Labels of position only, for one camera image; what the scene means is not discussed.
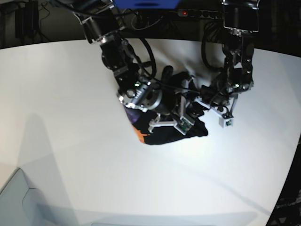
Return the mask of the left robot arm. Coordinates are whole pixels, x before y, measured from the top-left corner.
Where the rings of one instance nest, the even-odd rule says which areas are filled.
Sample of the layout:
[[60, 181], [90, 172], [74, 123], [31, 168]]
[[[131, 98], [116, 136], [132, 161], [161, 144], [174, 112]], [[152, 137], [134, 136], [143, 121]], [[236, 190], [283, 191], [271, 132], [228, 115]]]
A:
[[[259, 32], [258, 0], [222, 0], [217, 19], [204, 26], [201, 56], [207, 69], [216, 72], [209, 86], [203, 85], [200, 94], [191, 102], [195, 117], [216, 110], [223, 118], [233, 114], [238, 96], [253, 85], [254, 37]], [[206, 57], [206, 44], [215, 37], [222, 45], [223, 66], [213, 66]]]

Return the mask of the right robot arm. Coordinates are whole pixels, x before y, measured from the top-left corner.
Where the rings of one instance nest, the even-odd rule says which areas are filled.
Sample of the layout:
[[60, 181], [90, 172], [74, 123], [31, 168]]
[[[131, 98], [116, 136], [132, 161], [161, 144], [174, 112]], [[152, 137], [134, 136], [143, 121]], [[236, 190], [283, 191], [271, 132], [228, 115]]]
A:
[[186, 112], [189, 106], [190, 76], [186, 72], [174, 74], [166, 66], [160, 78], [148, 42], [142, 39], [149, 61], [143, 62], [127, 39], [122, 36], [126, 28], [124, 13], [111, 0], [55, 0], [54, 5], [73, 13], [79, 20], [85, 37], [102, 50], [102, 62], [113, 72], [119, 86], [118, 98], [127, 109], [154, 112], [156, 117], [148, 123], [148, 131], [172, 127], [186, 135], [195, 125]]

